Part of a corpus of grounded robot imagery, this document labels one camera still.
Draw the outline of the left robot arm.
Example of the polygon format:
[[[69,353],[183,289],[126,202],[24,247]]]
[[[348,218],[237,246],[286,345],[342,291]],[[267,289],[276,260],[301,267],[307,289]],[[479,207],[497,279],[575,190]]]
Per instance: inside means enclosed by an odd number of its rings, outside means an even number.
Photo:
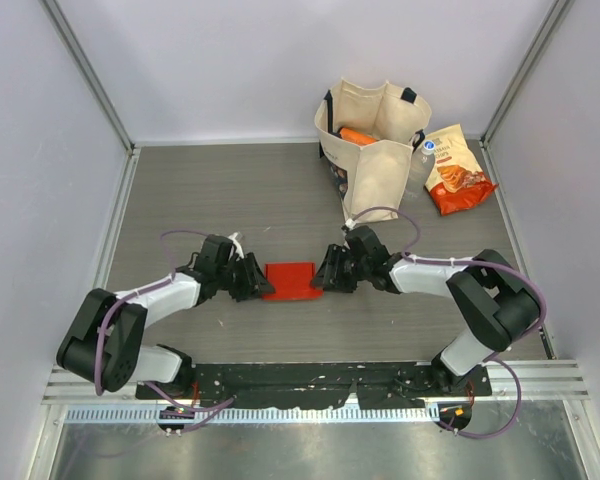
[[[275,292],[238,233],[206,236],[188,263],[158,281],[127,291],[91,290],[60,343],[56,364],[92,382],[98,395],[142,382],[183,398],[192,389],[193,360],[172,347],[145,346],[145,330],[220,291],[236,302]]]

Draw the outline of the red cardboard paper box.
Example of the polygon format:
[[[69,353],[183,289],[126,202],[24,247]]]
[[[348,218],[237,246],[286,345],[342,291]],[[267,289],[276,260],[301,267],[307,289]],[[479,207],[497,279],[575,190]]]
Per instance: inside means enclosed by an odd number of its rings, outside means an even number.
[[[267,263],[265,277],[274,292],[263,295],[266,301],[314,300],[323,295],[323,290],[313,287],[311,281],[316,274],[313,262]]]

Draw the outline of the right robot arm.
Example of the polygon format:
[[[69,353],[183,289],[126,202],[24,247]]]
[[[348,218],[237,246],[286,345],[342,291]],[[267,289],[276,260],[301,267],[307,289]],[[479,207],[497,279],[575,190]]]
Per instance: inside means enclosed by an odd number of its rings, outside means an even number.
[[[538,288],[490,249],[460,259],[391,253],[370,227],[346,229],[344,243],[328,247],[311,286],[352,293],[362,281],[391,294],[455,302],[466,327],[431,361],[433,387],[445,395],[457,393],[472,370],[537,329],[546,316]]]

